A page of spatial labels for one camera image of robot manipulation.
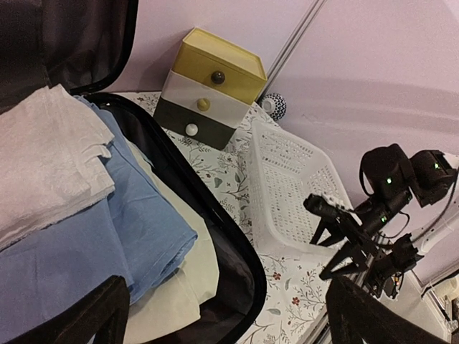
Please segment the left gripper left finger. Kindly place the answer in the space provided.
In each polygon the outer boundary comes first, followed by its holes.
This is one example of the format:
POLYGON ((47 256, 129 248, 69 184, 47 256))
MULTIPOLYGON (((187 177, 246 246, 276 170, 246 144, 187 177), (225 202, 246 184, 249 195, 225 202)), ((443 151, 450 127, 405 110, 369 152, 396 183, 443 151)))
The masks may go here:
POLYGON ((46 307, 36 282, 1 283, 2 343, 122 343, 130 295, 111 276, 79 300, 46 307))

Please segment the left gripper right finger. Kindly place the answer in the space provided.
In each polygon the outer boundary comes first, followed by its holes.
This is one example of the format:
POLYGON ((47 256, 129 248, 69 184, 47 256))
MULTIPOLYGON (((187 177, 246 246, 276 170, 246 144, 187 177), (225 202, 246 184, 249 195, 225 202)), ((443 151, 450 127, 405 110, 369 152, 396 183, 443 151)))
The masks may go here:
POLYGON ((347 277, 331 280, 326 308, 333 343, 444 343, 392 312, 347 277))

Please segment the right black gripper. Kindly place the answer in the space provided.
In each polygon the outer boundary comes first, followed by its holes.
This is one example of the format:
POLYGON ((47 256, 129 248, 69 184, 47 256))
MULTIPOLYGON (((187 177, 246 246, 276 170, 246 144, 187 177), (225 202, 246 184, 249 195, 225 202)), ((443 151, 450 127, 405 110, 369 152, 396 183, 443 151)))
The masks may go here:
MULTIPOLYGON (((373 237, 378 234, 384 239, 390 240, 400 235, 410 222, 410 215, 403 212, 403 208, 411 200, 411 193, 399 193, 392 199, 370 196, 355 209, 345 207, 343 202, 335 200, 333 206, 341 213, 351 215, 358 225, 357 231, 365 239, 362 242, 346 240, 345 244, 322 269, 319 278, 326 281, 344 275, 367 272, 369 270, 369 257, 377 253, 376 244, 372 240, 373 237), (406 217, 405 225, 395 235, 381 234, 381 230, 398 214, 406 217)), ((322 217, 310 244, 330 247, 344 240, 340 220, 340 217, 335 219, 322 217), (322 242, 318 242, 325 231, 329 233, 329 236, 322 242)))

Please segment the white garment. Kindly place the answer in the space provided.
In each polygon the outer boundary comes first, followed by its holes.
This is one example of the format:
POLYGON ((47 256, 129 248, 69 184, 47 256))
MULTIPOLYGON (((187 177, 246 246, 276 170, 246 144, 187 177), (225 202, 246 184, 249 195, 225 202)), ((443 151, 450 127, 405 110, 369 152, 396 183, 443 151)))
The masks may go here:
POLYGON ((1 248, 115 190, 102 163, 114 139, 89 106, 57 85, 1 114, 1 248))

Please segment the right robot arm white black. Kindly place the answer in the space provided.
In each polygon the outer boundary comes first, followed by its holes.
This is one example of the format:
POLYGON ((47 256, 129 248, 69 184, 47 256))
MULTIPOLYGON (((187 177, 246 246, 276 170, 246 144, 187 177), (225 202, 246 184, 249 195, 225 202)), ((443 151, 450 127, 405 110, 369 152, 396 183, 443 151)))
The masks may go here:
POLYGON ((307 211, 320 218, 312 244, 329 247, 345 242, 319 277, 326 281, 363 272, 363 285, 371 294, 395 297, 404 274, 458 222, 458 197, 454 195, 458 157, 439 150, 421 150, 408 157, 394 143, 363 155, 359 181, 362 186, 369 184, 373 191, 355 209, 326 193, 311 193, 303 202, 307 211), (444 198, 448 199, 445 208, 429 224, 397 239, 387 237, 385 243, 377 241, 383 228, 411 200, 425 207, 444 198))

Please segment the light blue garment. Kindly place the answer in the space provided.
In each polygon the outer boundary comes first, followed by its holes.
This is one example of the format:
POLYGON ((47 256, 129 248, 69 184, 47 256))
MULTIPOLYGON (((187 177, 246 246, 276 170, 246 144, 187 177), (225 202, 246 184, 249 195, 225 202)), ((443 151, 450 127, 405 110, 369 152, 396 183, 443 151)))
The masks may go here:
POLYGON ((64 312, 117 275, 132 302, 184 260, 197 233, 137 163, 114 116, 92 106, 114 135, 103 161, 114 192, 1 252, 3 343, 64 312))

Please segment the white plastic mesh basket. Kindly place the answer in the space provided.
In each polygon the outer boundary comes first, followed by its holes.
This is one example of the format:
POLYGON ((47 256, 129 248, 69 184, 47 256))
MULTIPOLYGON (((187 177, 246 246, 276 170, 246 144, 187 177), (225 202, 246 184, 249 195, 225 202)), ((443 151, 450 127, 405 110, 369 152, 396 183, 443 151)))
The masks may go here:
POLYGON ((351 207, 331 159, 320 148, 255 120, 247 174, 252 235, 259 252, 331 256, 337 251, 337 245, 310 244, 320 219, 303 206, 310 194, 325 193, 351 207))

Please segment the pink and teal kids suitcase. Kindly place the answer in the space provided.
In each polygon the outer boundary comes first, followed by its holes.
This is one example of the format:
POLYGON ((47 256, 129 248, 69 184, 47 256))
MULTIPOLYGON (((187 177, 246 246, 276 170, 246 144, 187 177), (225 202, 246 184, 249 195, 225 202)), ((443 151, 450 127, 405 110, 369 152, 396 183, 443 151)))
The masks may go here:
POLYGON ((255 250, 155 118, 106 92, 137 1, 1 3, 1 341, 236 343, 255 250))

